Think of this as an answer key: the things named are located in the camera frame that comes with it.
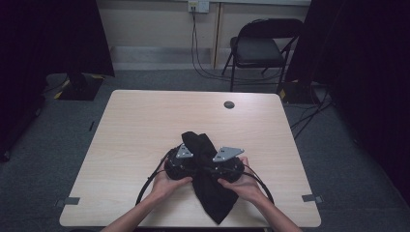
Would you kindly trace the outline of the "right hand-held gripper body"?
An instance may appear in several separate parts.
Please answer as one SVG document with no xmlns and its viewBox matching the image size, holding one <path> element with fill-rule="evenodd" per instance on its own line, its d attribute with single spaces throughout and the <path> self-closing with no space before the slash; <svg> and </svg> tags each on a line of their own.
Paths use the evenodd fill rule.
<svg viewBox="0 0 410 232">
<path fill-rule="evenodd" d="M 238 158 L 245 150 L 232 147 L 221 147 L 212 158 L 215 165 L 211 169 L 214 178 L 222 178 L 229 183 L 238 181 L 245 170 L 244 164 Z"/>
</svg>

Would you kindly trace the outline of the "white wall outlet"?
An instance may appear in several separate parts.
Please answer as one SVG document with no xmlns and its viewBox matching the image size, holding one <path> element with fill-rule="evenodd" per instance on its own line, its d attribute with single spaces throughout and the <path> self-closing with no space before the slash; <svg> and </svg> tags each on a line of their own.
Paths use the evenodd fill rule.
<svg viewBox="0 0 410 232">
<path fill-rule="evenodd" d="M 190 13 L 207 14 L 210 11 L 210 3 L 203 0 L 189 0 L 188 11 Z"/>
</svg>

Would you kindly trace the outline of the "black curtain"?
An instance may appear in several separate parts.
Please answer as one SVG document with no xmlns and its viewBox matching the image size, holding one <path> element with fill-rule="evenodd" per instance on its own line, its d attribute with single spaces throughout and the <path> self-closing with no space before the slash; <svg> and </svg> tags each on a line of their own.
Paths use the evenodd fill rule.
<svg viewBox="0 0 410 232">
<path fill-rule="evenodd" d="M 287 81 L 316 81 L 410 205 L 410 0 L 310 0 Z"/>
<path fill-rule="evenodd" d="M 114 75 L 97 0 L 0 0 L 0 161 L 39 114 L 53 73 Z"/>
</svg>

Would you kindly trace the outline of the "black stand base plate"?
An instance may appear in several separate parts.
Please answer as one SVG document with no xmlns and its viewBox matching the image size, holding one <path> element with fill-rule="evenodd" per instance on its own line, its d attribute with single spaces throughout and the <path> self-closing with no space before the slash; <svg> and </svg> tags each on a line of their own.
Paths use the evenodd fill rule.
<svg viewBox="0 0 410 232">
<path fill-rule="evenodd" d="M 319 104 L 313 87 L 299 82 L 282 82 L 278 95 L 284 103 Z"/>
<path fill-rule="evenodd" d="M 104 77 L 90 73 L 69 73 L 68 79 L 54 96 L 60 101 L 89 101 L 97 95 Z"/>
</svg>

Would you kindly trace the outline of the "black folding chair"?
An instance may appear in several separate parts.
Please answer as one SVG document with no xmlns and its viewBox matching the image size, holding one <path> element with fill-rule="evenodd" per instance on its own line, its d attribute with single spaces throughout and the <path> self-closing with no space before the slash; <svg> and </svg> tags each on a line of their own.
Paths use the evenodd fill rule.
<svg viewBox="0 0 410 232">
<path fill-rule="evenodd" d="M 256 19 L 246 24 L 237 37 L 230 40 L 230 54 L 221 74 L 231 67 L 230 91 L 233 91 L 235 70 L 279 68 L 280 86 L 292 44 L 298 39 L 303 22 L 296 18 Z"/>
</svg>

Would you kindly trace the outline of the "grey tape strip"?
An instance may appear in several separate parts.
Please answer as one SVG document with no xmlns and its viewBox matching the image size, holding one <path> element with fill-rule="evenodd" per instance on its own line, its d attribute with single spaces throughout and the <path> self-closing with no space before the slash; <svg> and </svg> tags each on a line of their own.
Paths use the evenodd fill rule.
<svg viewBox="0 0 410 232">
<path fill-rule="evenodd" d="M 58 199 L 55 202 L 55 206 L 64 208 L 66 205 L 77 205 L 79 203 L 79 200 L 79 197 L 66 197 L 63 199 Z"/>
<path fill-rule="evenodd" d="M 315 203 L 322 203 L 324 199 L 321 195 L 314 195 L 314 194 L 306 194 L 302 195 L 302 199 L 304 202 L 315 202 Z"/>
</svg>

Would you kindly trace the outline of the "person's right hand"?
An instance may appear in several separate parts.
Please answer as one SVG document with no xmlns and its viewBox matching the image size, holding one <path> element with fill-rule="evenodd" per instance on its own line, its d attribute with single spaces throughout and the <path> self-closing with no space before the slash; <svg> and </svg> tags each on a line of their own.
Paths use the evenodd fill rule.
<svg viewBox="0 0 410 232">
<path fill-rule="evenodd" d="M 245 166 L 244 171 L 250 173 L 249 161 L 247 157 L 241 157 L 240 161 Z M 261 196 L 262 191 L 257 182 L 249 175 L 242 175 L 239 180 L 234 183 L 229 183 L 226 180 L 218 179 L 218 182 L 226 189 L 233 190 L 238 196 L 250 203 L 255 203 Z"/>
</svg>

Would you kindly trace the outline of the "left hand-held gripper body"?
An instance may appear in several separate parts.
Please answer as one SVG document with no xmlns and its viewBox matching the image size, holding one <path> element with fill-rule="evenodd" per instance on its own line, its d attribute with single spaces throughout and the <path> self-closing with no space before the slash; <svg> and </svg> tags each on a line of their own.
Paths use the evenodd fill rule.
<svg viewBox="0 0 410 232">
<path fill-rule="evenodd" d="M 167 161 L 164 164 L 164 170 L 167 176 L 172 180 L 193 177 L 197 172 L 193 153 L 184 143 L 171 149 L 167 153 Z"/>
</svg>

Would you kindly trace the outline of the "black pants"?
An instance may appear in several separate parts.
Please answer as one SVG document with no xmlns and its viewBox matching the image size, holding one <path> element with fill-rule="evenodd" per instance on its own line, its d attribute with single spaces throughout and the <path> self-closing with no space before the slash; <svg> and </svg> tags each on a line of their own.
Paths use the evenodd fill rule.
<svg viewBox="0 0 410 232">
<path fill-rule="evenodd" d="M 213 162 L 217 150 L 205 133 L 196 134 L 193 131 L 187 131 L 182 134 L 182 140 L 193 153 L 193 162 L 198 168 L 192 179 L 195 195 L 206 214 L 216 224 L 221 224 L 233 209 L 238 194 L 223 187 L 218 179 L 210 173 L 210 169 L 217 166 Z"/>
</svg>

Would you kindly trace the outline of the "person's left hand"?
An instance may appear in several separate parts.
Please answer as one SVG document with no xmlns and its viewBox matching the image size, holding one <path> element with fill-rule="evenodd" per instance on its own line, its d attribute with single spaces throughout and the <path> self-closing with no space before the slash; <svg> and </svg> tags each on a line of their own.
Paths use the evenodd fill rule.
<svg viewBox="0 0 410 232">
<path fill-rule="evenodd" d="M 162 202 L 167 199 L 176 189 L 189 184 L 191 181 L 192 177 L 185 177 L 181 180 L 170 179 L 164 170 L 164 164 L 162 164 L 154 179 L 153 187 L 149 196 L 152 197 L 157 203 Z"/>
</svg>

